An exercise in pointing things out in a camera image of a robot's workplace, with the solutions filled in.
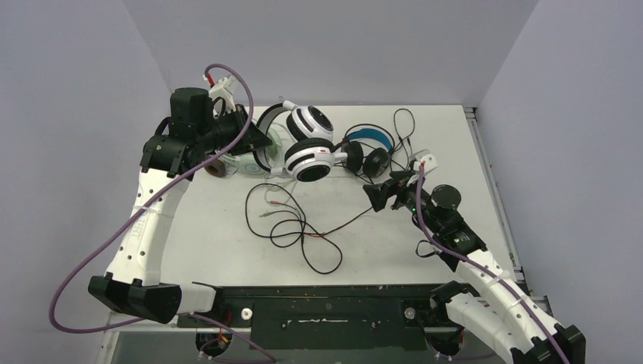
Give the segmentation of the white black headphones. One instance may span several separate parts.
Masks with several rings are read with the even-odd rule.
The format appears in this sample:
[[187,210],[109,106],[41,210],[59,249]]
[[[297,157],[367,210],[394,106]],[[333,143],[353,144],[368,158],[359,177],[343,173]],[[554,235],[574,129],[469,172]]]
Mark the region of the white black headphones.
[[264,149],[253,152],[255,162],[263,171],[274,177],[314,182],[326,177],[335,163],[347,158],[347,154],[333,144],[333,124],[313,105],[301,106],[284,100],[268,107],[256,126],[267,133],[276,117],[283,113],[287,114],[287,131],[295,143],[284,153],[284,164],[280,167],[269,164]]

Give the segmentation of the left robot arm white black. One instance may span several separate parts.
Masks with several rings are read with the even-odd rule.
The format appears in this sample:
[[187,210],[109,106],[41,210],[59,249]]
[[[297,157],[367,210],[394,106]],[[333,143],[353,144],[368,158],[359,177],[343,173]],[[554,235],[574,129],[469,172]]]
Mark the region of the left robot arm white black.
[[133,211],[117,235],[122,241],[104,275],[89,293],[109,309],[139,319],[168,323],[195,313],[209,326],[221,324],[227,306],[204,284],[161,281],[165,245],[177,207],[194,174],[229,152],[262,149],[271,140],[232,92],[212,87],[176,89],[170,115],[144,144]]

